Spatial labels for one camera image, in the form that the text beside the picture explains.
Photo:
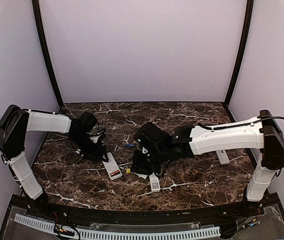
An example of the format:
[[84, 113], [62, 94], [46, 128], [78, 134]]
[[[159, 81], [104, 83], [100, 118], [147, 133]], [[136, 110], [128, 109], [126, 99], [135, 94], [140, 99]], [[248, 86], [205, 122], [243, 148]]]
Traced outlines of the white square battery cover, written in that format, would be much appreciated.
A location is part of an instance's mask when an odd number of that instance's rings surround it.
[[137, 175], [139, 178], [142, 178], [142, 179], [146, 179], [148, 177], [148, 175], [146, 174], [140, 174], [140, 173], [135, 173], [135, 175]]

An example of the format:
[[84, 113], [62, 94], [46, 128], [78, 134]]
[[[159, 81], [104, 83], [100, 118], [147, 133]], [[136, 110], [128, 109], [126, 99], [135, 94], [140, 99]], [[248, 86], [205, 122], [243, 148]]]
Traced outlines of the white TCL air-conditioner remote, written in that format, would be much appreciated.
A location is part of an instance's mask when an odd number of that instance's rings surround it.
[[[103, 163], [103, 165], [104, 165], [104, 168], [105, 168], [106, 171], [107, 171], [107, 174], [108, 174], [110, 180], [113, 181], [113, 180], [116, 180], [116, 179], [122, 177], [123, 174], [122, 174], [122, 172], [121, 172], [121, 170], [120, 170], [120, 168], [119, 168], [117, 162], [115, 161], [115, 159], [114, 159], [112, 153], [111, 153], [111, 152], [108, 152], [107, 155], [108, 155], [108, 162], [102, 162], [102, 163]], [[116, 175], [116, 176], [110, 176], [111, 173], [116, 172], [116, 171], [120, 171], [121, 174]]]

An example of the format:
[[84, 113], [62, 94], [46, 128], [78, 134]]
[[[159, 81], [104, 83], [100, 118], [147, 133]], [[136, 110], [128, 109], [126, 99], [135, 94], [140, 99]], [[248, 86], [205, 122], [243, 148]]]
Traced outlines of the slim white remote control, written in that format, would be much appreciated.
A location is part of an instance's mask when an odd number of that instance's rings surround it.
[[161, 190], [159, 178], [152, 173], [149, 175], [150, 188], [152, 193], [158, 193]]

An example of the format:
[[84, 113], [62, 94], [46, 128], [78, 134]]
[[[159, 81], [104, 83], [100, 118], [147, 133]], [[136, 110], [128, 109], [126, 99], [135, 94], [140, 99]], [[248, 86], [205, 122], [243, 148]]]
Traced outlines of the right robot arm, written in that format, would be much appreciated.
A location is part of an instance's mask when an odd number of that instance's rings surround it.
[[246, 188], [246, 199], [237, 205], [237, 213], [248, 217], [284, 168], [284, 135], [277, 119], [265, 109], [247, 120], [211, 126], [198, 123], [178, 127], [173, 134], [148, 122], [133, 137], [140, 148], [134, 151], [130, 172], [161, 178], [166, 172], [164, 163], [210, 152], [257, 149], [259, 159]]

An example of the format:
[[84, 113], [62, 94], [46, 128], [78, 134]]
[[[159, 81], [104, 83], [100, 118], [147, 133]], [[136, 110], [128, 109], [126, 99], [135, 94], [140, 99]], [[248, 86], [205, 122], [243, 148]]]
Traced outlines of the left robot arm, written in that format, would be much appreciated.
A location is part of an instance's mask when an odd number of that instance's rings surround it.
[[67, 134], [79, 146], [81, 155], [106, 162], [109, 159], [107, 148], [102, 143], [106, 137], [105, 130], [99, 129], [95, 134], [90, 133], [97, 123], [97, 118], [90, 112], [84, 112], [76, 118], [56, 112], [20, 108], [14, 104], [6, 109], [0, 119], [1, 157], [24, 193], [35, 200], [32, 208], [40, 217], [49, 218], [53, 208], [41, 199], [45, 191], [38, 183], [26, 158], [26, 134], [29, 132]]

